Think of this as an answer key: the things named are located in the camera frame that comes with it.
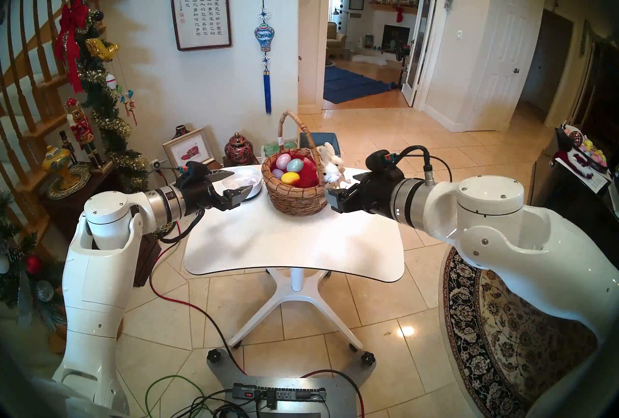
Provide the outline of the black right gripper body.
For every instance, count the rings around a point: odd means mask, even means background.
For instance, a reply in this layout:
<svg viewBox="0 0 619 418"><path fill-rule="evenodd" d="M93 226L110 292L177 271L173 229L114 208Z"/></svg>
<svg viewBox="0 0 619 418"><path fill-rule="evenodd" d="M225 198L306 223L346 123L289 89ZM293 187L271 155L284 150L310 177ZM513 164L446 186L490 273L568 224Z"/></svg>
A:
<svg viewBox="0 0 619 418"><path fill-rule="evenodd" d="M399 169L365 172L353 176L357 183L349 188L349 212L365 211L375 215L391 215L391 197L405 179Z"/></svg>

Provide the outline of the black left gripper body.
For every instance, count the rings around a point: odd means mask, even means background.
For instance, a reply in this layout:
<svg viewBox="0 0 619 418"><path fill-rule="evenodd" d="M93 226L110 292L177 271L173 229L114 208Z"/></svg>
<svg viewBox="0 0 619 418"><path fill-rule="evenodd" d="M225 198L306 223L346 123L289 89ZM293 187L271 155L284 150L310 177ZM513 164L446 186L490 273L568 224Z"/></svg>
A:
<svg viewBox="0 0 619 418"><path fill-rule="evenodd" d="M222 211L222 195L215 191L213 182L208 181L208 175L190 177L189 173L181 173L175 182L175 187L182 197L184 211L182 217L198 212L200 209L215 208Z"/></svg>

